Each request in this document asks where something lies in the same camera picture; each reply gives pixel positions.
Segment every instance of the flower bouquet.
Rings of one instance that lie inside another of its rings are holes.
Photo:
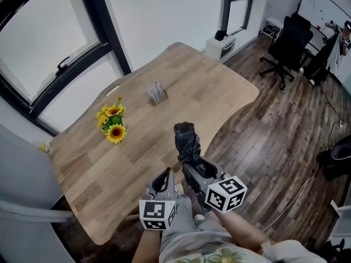
[[[113,143],[121,142],[127,134],[127,128],[123,126],[123,114],[126,108],[121,105],[122,98],[117,97],[118,102],[108,107],[105,104],[101,112],[97,113],[99,120],[97,127],[105,133],[106,138]]]

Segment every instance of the cable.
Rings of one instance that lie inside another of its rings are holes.
[[[331,128],[331,132],[330,132],[330,134],[329,134],[328,140],[327,140],[327,142],[325,143],[325,145],[324,145],[322,151],[324,151],[324,149],[325,149],[325,147],[327,146],[327,144],[329,144],[329,139],[330,139],[330,137],[331,137],[331,135],[332,135],[332,133],[333,133],[334,125],[335,125],[336,123],[339,123],[339,121],[338,121],[338,122],[334,122],[334,124],[333,124],[333,126],[332,126],[332,128]],[[297,199],[297,197],[299,196],[299,194],[301,193],[301,191],[302,191],[302,189],[305,187],[305,185],[317,174],[317,172],[318,172],[318,167],[319,167],[319,161],[318,161],[317,168],[316,168],[314,174],[305,182],[304,185],[302,185],[302,187],[301,187],[301,189],[298,191],[298,193],[297,193],[295,199],[292,200],[292,202],[283,210],[283,212],[282,212],[271,224],[269,224],[265,229],[263,229],[263,232],[264,232],[265,230],[267,230],[270,226],[272,226],[272,225],[284,214],[284,212],[294,203],[294,201]]]
[[[339,117],[339,120],[342,121],[342,118],[340,117],[340,115],[338,114],[338,112],[336,112],[335,108],[331,105],[331,103],[330,103],[330,101],[329,101],[327,95],[326,95],[325,92],[323,91],[322,86],[320,86],[320,89],[321,89],[320,92],[321,92],[322,94],[325,95],[325,99],[327,100],[326,105],[329,106],[329,107],[331,107],[331,108],[334,110],[335,114]]]

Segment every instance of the yellow flower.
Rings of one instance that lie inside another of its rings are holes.
[[[102,114],[102,115],[99,117],[99,123],[98,123],[97,127],[106,124],[106,122],[107,122],[108,119],[109,119],[109,118],[108,118],[105,114]]]
[[[123,105],[120,105],[120,107],[122,108],[122,113],[126,113],[127,109]]]
[[[103,113],[106,112],[106,110],[107,110],[107,103],[104,104],[104,106],[101,108],[101,110],[103,111]]]
[[[42,143],[41,146],[38,147],[39,151],[45,152],[46,151],[46,145],[45,143]]]
[[[110,126],[109,130],[106,133],[106,138],[110,142],[114,142],[115,144],[121,142],[123,138],[126,136],[127,129],[122,125],[116,124]]]
[[[126,111],[126,108],[122,105],[116,106],[116,104],[113,104],[111,107],[107,108],[106,110],[106,115],[108,117],[118,115],[120,113],[124,113]]]

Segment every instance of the wooden table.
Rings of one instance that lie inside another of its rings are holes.
[[[169,98],[154,106],[146,86],[157,80]],[[127,108],[123,122],[128,134],[116,145],[97,128],[95,114],[104,103],[115,103],[117,95]],[[237,73],[183,43],[172,44],[152,62],[107,87],[53,139],[50,157],[65,197],[91,239],[104,244],[111,238],[138,206],[152,175],[166,167],[179,170],[176,123],[195,124],[203,155],[229,117],[257,95],[258,89]],[[178,181],[182,176],[181,171],[175,175]]]

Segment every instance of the person's arm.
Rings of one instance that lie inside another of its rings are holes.
[[[132,263],[158,263],[160,256],[160,232],[145,230]]]
[[[331,23],[329,23],[329,22],[325,22],[324,25],[325,25],[326,27],[329,27],[329,28],[335,30],[334,24],[331,24]]]
[[[260,253],[261,244],[269,241],[265,233],[252,226],[235,212],[229,211],[224,214],[216,210],[213,212],[240,247]]]
[[[349,52],[349,48],[348,48],[348,43],[346,41],[344,41],[343,47],[342,47],[342,53],[344,56],[347,56],[347,53]]]

